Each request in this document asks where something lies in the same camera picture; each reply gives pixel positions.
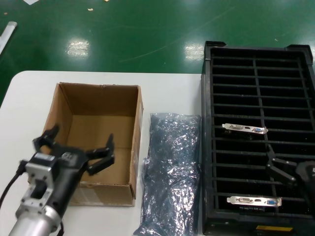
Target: white object on floor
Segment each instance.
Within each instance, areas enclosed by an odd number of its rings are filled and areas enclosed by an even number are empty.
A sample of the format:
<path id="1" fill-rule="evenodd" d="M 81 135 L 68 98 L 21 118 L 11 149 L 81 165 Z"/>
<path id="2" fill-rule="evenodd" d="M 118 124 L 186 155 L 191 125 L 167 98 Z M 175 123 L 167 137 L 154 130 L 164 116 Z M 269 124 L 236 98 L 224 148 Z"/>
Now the white object on floor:
<path id="1" fill-rule="evenodd" d="M 28 5 L 32 5 L 33 3 L 39 1 L 39 0 L 23 0 L 24 2 L 26 2 Z"/>
<path id="2" fill-rule="evenodd" d="M 144 111 L 135 207 L 70 206 L 63 217 L 65 236 L 131 236 L 140 224 L 141 173 L 143 158 L 148 154 L 150 113 L 201 115 L 200 74 L 55 71 L 17 74 L 0 109 L 0 193 L 14 176 L 19 161 L 29 160 L 34 154 L 32 140 L 42 134 L 58 82 L 141 86 Z M 4 199 L 0 210 L 0 236 L 12 230 L 15 211 L 27 187 L 24 174 Z M 203 235 L 201 222 L 199 217 L 199 235 Z"/>
<path id="3" fill-rule="evenodd" d="M 3 51 L 6 43 L 8 42 L 11 34 L 18 24 L 14 21 L 10 21 L 8 25 L 5 27 L 1 37 L 0 37 L 0 54 Z"/>

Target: open cardboard box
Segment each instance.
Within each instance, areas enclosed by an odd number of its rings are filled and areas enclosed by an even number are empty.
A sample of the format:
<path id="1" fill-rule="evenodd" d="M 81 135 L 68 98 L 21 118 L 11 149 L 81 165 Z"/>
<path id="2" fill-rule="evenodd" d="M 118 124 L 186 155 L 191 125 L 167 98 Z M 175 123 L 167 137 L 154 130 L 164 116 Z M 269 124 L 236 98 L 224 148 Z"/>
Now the open cardboard box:
<path id="1" fill-rule="evenodd" d="M 44 128 L 60 126 L 57 142 L 89 150 L 105 147 L 114 134 L 115 163 L 84 173 L 72 205 L 134 206 L 142 113 L 140 86 L 57 84 Z"/>

